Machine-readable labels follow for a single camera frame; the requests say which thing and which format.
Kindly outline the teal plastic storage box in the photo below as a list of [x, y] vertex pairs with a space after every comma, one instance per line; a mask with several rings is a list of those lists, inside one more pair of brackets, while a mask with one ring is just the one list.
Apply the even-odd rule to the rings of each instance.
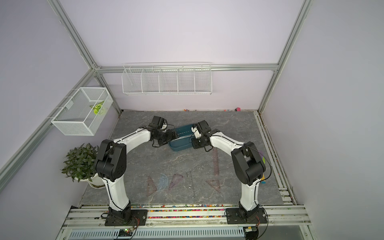
[[175, 128], [178, 138], [168, 143], [174, 152], [183, 151], [193, 147], [192, 140], [195, 137], [193, 124]]

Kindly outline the clear straight ruler bottom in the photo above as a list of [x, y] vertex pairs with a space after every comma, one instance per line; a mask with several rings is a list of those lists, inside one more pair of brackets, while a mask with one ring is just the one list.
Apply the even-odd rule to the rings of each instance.
[[188, 175], [188, 178], [189, 178], [189, 181], [190, 181], [190, 186], [189, 186], [189, 188], [190, 188], [190, 190], [192, 191], [192, 199], [194, 199], [195, 196], [196, 196], [196, 193], [195, 193], [195, 189], [194, 189], [194, 182], [193, 182], [192, 172], [189, 171], [187, 175]]

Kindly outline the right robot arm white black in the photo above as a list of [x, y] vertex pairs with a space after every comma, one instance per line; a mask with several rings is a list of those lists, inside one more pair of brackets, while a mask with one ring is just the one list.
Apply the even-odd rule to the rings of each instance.
[[239, 142], [222, 132], [211, 131], [204, 135], [195, 131], [192, 145], [195, 149], [210, 146], [231, 156], [235, 174], [242, 183], [239, 208], [252, 212], [259, 207], [259, 184], [266, 171], [266, 162], [252, 142]]

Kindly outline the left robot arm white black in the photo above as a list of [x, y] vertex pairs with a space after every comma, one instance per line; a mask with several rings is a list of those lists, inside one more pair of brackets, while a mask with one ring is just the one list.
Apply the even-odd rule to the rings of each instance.
[[112, 210], [123, 212], [130, 203], [124, 184], [127, 154], [141, 144], [157, 140], [161, 147], [178, 137], [174, 130], [140, 128], [119, 139], [101, 142], [94, 168], [106, 186]]

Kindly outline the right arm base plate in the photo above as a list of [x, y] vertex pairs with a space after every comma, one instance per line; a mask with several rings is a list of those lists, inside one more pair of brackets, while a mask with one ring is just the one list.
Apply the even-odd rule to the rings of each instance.
[[256, 207], [251, 211], [246, 211], [242, 208], [228, 208], [225, 210], [224, 216], [227, 219], [227, 224], [238, 225], [238, 224], [266, 224], [267, 215], [261, 208]]

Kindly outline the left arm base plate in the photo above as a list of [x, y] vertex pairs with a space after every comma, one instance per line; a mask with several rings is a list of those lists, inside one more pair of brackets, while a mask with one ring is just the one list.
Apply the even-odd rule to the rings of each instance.
[[147, 221], [147, 210], [129, 209], [127, 211], [110, 210], [105, 220], [105, 226], [144, 226]]

